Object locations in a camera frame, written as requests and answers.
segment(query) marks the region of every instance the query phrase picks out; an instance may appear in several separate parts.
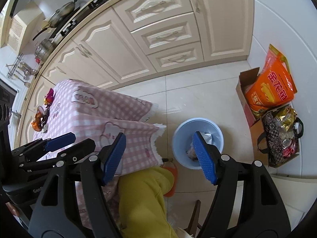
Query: blue textured pad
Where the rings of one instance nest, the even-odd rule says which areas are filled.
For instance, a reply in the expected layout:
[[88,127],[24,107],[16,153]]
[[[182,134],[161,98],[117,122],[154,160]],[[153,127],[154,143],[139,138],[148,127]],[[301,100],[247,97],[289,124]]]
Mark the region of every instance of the blue textured pad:
[[205,175],[206,179],[209,180],[212,184],[216,184],[217,177],[215,173],[215,164],[209,156],[205,146],[207,146],[206,142],[201,141],[200,137],[195,132],[193,135],[193,147],[202,168],[203,174]]
[[106,185],[109,181],[113,179],[125,149],[126,136],[122,134],[117,144],[113,148],[111,155],[108,157],[107,161],[103,165],[103,185]]
[[50,141],[47,142],[46,146],[44,147],[44,149],[46,151],[56,151],[58,149],[61,149],[63,147],[66,147],[70,144],[73,144],[76,140],[76,136],[74,133],[72,132],[69,132],[69,133],[66,133],[62,136],[59,136],[55,139],[52,139]]

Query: drawer handle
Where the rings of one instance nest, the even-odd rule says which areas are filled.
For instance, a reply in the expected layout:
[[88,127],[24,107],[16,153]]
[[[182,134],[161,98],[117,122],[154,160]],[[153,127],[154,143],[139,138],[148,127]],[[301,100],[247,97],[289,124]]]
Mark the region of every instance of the drawer handle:
[[172,58],[170,58],[170,59],[167,59],[167,60],[170,61],[170,62],[185,62],[186,59],[187,59],[187,55],[181,55],[181,56],[180,56],[179,58],[177,58],[177,59],[172,59]]
[[149,5],[148,8],[141,8],[141,11],[143,12],[143,11],[146,11],[146,10],[150,10],[150,9],[155,8],[156,6],[163,5],[165,3],[166,3],[165,1],[161,1],[161,2],[158,2],[158,3],[154,4],[154,5]]
[[199,13],[200,12],[200,9],[198,7],[198,0],[194,0],[194,4],[195,4],[195,7],[196,7],[196,12]]
[[61,68],[59,68],[58,66],[56,66],[56,68],[61,72],[61,73],[64,73],[66,74],[66,72],[64,72]]
[[92,55],[92,53],[89,52],[82,44],[79,44],[79,46],[80,46],[88,55]]
[[79,47],[76,47],[76,49],[80,52],[81,55],[83,55],[86,58],[88,58],[88,55],[86,55]]
[[169,34],[169,35],[167,35],[167,36],[164,36],[164,37],[156,37],[155,39],[156,39],[156,40],[167,39],[167,38],[172,37],[172,36],[175,36],[175,35],[177,35],[177,34],[179,34],[179,32],[173,31],[171,34]]

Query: wooden stool leg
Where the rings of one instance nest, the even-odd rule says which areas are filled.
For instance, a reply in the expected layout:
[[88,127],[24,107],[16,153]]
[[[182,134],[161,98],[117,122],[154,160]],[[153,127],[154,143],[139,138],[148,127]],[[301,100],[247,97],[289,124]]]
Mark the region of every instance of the wooden stool leg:
[[198,223],[200,204],[201,204],[200,200],[197,200],[195,203],[193,214],[191,215],[191,220],[189,221],[188,227],[185,229],[185,231],[190,235],[196,234],[198,226],[200,226],[201,228],[201,225],[199,225]]

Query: orange plastic package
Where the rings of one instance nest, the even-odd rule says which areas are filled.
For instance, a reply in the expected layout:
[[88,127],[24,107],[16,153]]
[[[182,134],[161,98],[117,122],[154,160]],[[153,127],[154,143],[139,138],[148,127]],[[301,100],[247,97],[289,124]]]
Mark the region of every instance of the orange plastic package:
[[296,92],[287,59],[270,44],[263,70],[245,93],[254,116],[259,118],[270,108],[290,102]]

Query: tablecloth fringe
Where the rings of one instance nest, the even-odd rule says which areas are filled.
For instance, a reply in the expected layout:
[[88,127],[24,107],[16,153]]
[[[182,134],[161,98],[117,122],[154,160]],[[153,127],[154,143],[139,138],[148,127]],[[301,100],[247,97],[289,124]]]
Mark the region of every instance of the tablecloth fringe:
[[158,108],[159,108],[158,104],[152,103],[152,107],[150,111],[148,111],[145,115],[143,115],[143,117],[140,119],[140,122],[146,122],[149,118],[155,115]]
[[166,129],[166,125],[159,124],[159,123],[155,123],[153,125],[156,127],[159,127],[159,129],[156,132],[154,132],[151,136],[151,148],[152,148],[152,152],[155,156],[155,159],[162,165],[163,164],[162,157],[158,154],[158,152],[156,150],[155,141],[158,137],[163,135],[163,133]]

